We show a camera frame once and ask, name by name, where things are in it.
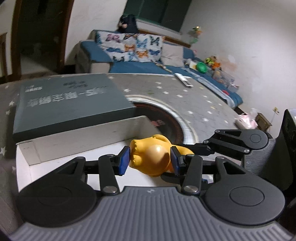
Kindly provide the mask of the dark grey box lid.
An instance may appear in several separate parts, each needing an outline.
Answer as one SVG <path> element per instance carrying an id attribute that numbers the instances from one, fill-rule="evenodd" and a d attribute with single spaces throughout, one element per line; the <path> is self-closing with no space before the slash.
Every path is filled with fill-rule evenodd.
<path id="1" fill-rule="evenodd" d="M 31 79 L 20 87 L 13 140 L 132 118 L 134 113 L 135 106 L 107 74 Z"/>

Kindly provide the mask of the pink tissue pack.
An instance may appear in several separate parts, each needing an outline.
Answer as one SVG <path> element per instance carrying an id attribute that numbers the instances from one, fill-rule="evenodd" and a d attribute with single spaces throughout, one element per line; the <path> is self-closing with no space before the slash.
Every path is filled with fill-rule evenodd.
<path id="1" fill-rule="evenodd" d="M 234 121 L 235 125 L 241 130 L 254 130 L 258 127 L 258 124 L 255 120 L 255 114 L 240 114 Z"/>

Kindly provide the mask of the orange rubber duck toy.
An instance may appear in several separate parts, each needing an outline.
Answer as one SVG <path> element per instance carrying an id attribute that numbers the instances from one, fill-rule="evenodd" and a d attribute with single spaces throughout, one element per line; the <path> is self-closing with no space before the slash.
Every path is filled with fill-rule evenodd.
<path id="1" fill-rule="evenodd" d="M 129 166 L 152 177 L 165 172 L 173 173 L 170 149 L 173 144 L 163 135 L 155 134 L 148 138 L 130 142 Z"/>

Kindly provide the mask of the blue sofa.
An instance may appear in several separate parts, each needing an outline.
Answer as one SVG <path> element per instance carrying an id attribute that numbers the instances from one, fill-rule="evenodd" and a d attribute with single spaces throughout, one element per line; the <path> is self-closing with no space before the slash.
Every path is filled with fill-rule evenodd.
<path id="1" fill-rule="evenodd" d="M 77 45 L 75 64 L 78 73 L 181 74 L 205 85 L 232 109 L 243 103 L 229 81 L 215 80 L 207 69 L 194 67 L 203 62 L 193 50 L 166 42 L 161 35 L 93 30 Z"/>

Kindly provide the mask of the stuffed toys on sofa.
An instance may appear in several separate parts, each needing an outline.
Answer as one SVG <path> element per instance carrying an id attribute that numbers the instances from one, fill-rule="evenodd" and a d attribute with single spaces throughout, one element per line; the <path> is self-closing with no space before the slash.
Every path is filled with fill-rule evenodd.
<path id="1" fill-rule="evenodd" d="M 210 67 L 212 70 L 216 68 L 220 68 L 221 64 L 217 62 L 217 57 L 216 56 L 210 56 L 204 60 L 204 63 Z"/>

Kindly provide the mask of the dark plush toy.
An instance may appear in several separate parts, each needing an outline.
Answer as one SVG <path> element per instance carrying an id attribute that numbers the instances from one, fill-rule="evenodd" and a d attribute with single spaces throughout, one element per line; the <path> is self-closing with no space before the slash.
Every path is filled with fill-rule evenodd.
<path id="1" fill-rule="evenodd" d="M 138 34 L 137 22 L 135 15 L 122 15 L 118 22 L 117 31 L 120 33 Z"/>

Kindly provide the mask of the grey star patterned tablecloth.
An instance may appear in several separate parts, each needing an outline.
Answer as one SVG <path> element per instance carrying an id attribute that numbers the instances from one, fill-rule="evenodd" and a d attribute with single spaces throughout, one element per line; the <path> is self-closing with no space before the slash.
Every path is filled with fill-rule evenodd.
<path id="1" fill-rule="evenodd" d="M 173 76 L 146 74 L 108 74 L 125 95 L 145 95 L 168 104 L 192 127 L 200 141 L 211 137 L 216 129 L 234 128 L 236 112 L 216 94 L 190 79 L 186 88 Z M 15 207 L 16 144 L 12 139 L 13 122 L 20 87 L 29 80 L 1 85 L 1 230 L 10 234 L 22 220 Z"/>

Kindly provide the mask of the green plastic bowl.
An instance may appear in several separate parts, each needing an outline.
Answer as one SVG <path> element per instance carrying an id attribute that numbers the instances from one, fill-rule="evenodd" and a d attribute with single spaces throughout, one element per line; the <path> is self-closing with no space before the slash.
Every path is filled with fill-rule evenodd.
<path id="1" fill-rule="evenodd" d="M 203 62 L 198 62 L 197 65 L 196 65 L 196 69 L 200 72 L 200 73 L 207 73 L 208 71 L 208 68 L 207 68 L 207 65 Z"/>

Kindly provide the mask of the white remote control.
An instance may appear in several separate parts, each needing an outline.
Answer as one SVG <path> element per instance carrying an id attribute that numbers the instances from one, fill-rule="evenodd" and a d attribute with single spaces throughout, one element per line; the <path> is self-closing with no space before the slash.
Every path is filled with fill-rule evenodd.
<path id="1" fill-rule="evenodd" d="M 187 88 L 192 88 L 193 85 L 191 84 L 191 82 L 182 74 L 180 73 L 175 73 L 175 76 L 178 78 L 178 80 L 180 80 L 182 82 L 182 84 L 187 87 Z"/>

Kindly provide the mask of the grey cushion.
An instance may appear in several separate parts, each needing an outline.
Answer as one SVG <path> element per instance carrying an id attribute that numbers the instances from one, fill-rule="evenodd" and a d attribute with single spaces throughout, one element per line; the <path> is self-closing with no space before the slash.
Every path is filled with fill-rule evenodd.
<path id="1" fill-rule="evenodd" d="M 163 43 L 161 62 L 173 67 L 184 67 L 184 52 L 182 46 Z"/>

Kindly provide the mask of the clear plastic storage box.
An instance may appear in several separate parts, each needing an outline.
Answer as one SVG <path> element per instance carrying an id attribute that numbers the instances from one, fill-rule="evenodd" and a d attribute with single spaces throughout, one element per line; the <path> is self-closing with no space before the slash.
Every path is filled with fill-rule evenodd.
<path id="1" fill-rule="evenodd" d="M 235 78 L 221 68 L 213 70 L 212 78 L 223 84 L 231 92 L 237 92 L 239 90 L 239 86 L 235 84 Z"/>

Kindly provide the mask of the white cardboard box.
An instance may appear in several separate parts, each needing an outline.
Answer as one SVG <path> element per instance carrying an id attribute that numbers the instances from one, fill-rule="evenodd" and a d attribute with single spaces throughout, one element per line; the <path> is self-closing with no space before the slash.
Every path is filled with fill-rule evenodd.
<path id="1" fill-rule="evenodd" d="M 146 116 L 138 116 L 96 126 L 35 138 L 16 145 L 16 180 L 22 190 L 70 159 L 83 156 L 88 161 L 118 154 L 131 140 L 152 137 L 152 144 L 171 144 Z"/>

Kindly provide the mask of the butterfly patterned pillow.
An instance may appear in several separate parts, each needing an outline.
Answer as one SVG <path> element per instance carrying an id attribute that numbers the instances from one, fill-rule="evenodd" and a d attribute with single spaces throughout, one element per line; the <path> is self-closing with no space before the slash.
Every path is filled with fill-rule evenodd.
<path id="1" fill-rule="evenodd" d="M 114 62 L 156 62 L 162 54 L 163 36 L 96 31 L 95 42 Z"/>

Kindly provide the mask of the colourful toy windmill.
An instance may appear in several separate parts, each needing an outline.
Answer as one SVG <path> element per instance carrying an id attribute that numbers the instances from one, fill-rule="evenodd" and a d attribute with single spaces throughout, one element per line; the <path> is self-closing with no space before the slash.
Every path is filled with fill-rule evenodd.
<path id="1" fill-rule="evenodd" d="M 201 33 L 202 33 L 202 31 L 201 31 L 200 26 L 196 26 L 196 27 L 192 28 L 191 30 L 189 30 L 189 32 L 188 32 L 188 35 L 190 36 L 189 44 L 193 45 L 196 42 L 198 42 Z"/>

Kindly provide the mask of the dark green window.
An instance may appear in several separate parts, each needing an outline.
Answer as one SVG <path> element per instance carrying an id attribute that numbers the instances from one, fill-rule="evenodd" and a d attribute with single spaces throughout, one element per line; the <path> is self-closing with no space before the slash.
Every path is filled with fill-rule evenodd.
<path id="1" fill-rule="evenodd" d="M 128 0 L 124 14 L 178 32 L 190 4 L 190 0 Z"/>

